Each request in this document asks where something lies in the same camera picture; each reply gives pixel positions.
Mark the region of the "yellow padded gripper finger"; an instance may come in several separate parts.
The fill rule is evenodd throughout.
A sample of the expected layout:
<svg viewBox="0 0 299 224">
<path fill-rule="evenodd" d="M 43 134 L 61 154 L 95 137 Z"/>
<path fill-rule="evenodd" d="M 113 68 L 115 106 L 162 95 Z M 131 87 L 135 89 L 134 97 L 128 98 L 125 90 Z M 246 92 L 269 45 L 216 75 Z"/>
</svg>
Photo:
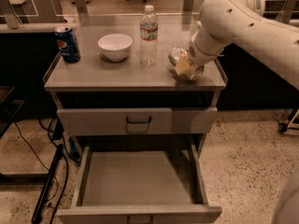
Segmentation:
<svg viewBox="0 0 299 224">
<path fill-rule="evenodd" d="M 182 75 L 186 70 L 190 68 L 189 56 L 187 51 L 183 51 L 175 65 L 176 74 Z"/>
</svg>

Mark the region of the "wheeled robot base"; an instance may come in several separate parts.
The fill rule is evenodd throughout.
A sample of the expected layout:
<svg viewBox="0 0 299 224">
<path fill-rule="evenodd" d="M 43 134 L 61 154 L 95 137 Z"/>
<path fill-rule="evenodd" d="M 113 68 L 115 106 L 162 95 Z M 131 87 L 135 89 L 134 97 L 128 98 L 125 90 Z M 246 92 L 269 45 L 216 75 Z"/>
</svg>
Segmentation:
<svg viewBox="0 0 299 224">
<path fill-rule="evenodd" d="M 288 130 L 296 130 L 296 127 L 293 127 L 293 124 L 299 124 L 299 108 L 295 108 L 291 112 L 286 122 L 278 123 L 278 131 L 280 133 L 285 133 Z"/>
</svg>

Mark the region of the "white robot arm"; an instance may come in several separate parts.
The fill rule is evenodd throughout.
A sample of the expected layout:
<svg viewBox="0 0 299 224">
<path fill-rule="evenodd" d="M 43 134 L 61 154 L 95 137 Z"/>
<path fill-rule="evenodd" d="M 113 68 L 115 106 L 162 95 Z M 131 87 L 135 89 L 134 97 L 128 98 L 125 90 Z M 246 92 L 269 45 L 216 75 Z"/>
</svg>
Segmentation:
<svg viewBox="0 0 299 224">
<path fill-rule="evenodd" d="M 298 84 L 298 30 L 257 13 L 256 0 L 205 0 L 196 45 L 212 57 L 234 43 Z M 201 163 L 215 224 L 298 224 L 299 133 L 279 133 L 281 110 L 221 112 L 206 137 Z"/>
</svg>

